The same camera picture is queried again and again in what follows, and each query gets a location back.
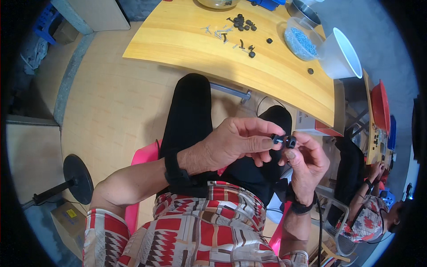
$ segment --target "red patterned shirt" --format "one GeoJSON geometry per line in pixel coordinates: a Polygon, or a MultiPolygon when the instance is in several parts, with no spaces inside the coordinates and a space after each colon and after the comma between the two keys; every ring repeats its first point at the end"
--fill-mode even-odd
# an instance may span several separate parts
{"type": "Polygon", "coordinates": [[[356,243],[377,239],[384,230],[381,210],[389,212],[386,203],[379,197],[368,195],[354,221],[348,220],[340,234],[356,243]]]}
{"type": "Polygon", "coordinates": [[[305,251],[276,256],[263,237],[265,208],[251,192],[208,182],[208,198],[160,195],[154,221],[130,236],[125,221],[88,212],[83,266],[308,266],[305,251]]]}

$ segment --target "white plastic cup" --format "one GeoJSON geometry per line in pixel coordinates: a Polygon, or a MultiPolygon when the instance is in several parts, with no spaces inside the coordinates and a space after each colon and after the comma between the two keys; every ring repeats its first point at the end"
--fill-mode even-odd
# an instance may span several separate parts
{"type": "Polygon", "coordinates": [[[307,6],[312,6],[316,3],[321,3],[324,0],[301,0],[304,4],[306,4],[307,6]]]}
{"type": "Polygon", "coordinates": [[[347,37],[337,28],[319,48],[319,63],[331,79],[362,78],[362,66],[347,37]]]}

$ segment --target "hand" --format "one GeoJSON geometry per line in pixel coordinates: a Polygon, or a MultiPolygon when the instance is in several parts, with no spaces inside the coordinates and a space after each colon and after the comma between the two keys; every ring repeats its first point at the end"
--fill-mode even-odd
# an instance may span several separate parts
{"type": "Polygon", "coordinates": [[[380,179],[385,170],[384,162],[376,162],[371,165],[371,173],[369,174],[369,180],[373,182],[375,179],[380,179]]]}
{"type": "Polygon", "coordinates": [[[210,135],[194,147],[203,150],[202,164],[207,170],[216,171],[244,156],[252,157],[255,165],[271,161],[270,149],[279,150],[281,144],[273,144],[271,134],[284,135],[278,125],[260,118],[226,118],[210,135]]]}
{"type": "Polygon", "coordinates": [[[313,202],[314,190],[328,170],[330,162],[322,146],[309,134],[294,132],[293,136],[297,141],[295,148],[284,149],[278,164],[283,166],[289,160],[293,168],[292,189],[295,198],[308,207],[313,202]]]}

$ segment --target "clear plastic bowl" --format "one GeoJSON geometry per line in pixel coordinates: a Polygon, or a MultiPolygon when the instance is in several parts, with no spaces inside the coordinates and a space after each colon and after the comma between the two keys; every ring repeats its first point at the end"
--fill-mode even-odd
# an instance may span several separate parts
{"type": "Polygon", "coordinates": [[[302,19],[291,17],[287,22],[284,37],[289,49],[300,59],[310,61],[322,58],[319,48],[323,39],[302,19]]]}

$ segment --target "black round base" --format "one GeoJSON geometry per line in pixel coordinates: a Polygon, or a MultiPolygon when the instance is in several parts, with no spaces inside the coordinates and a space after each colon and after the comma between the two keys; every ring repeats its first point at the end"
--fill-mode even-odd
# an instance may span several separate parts
{"type": "Polygon", "coordinates": [[[91,175],[83,161],[74,154],[69,154],[64,160],[65,181],[73,180],[74,185],[69,187],[73,197],[82,204],[89,204],[92,200],[94,185],[91,175]]]}

